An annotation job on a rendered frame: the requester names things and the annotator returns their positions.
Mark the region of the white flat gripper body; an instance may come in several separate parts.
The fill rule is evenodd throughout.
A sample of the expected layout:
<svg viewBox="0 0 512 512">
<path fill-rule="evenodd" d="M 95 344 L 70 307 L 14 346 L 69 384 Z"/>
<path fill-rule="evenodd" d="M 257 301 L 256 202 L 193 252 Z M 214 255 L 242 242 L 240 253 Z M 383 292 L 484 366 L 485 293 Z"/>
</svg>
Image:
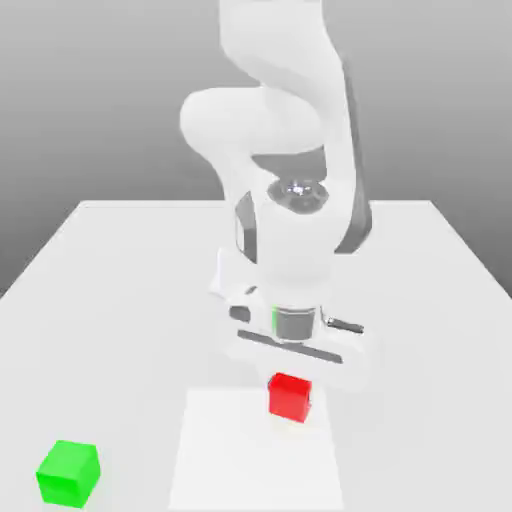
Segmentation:
<svg viewBox="0 0 512 512">
<path fill-rule="evenodd" d="M 267 376 L 283 373 L 344 391 L 359 391 L 370 380 L 370 337 L 365 334 L 322 328 L 315 338 L 298 343 L 240 329 L 225 352 Z"/>
</svg>

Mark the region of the small red cube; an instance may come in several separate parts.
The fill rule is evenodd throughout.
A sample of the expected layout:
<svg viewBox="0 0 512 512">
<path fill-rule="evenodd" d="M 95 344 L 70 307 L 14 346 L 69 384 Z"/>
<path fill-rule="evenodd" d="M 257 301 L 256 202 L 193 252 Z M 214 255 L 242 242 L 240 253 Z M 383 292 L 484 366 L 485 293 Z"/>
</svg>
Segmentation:
<svg viewBox="0 0 512 512">
<path fill-rule="evenodd" d="M 269 412 L 273 415 L 304 423 L 310 410 L 312 383 L 284 373 L 274 374 L 267 385 Z"/>
</svg>

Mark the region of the small green cube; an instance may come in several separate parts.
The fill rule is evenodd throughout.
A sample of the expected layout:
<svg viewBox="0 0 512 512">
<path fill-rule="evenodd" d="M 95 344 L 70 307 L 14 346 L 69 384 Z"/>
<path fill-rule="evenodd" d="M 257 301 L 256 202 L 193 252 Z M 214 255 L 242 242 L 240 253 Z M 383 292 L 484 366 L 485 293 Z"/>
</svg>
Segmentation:
<svg viewBox="0 0 512 512">
<path fill-rule="evenodd" d="M 82 509 L 101 476 L 94 444 L 57 440 L 36 471 L 44 503 Z"/>
</svg>

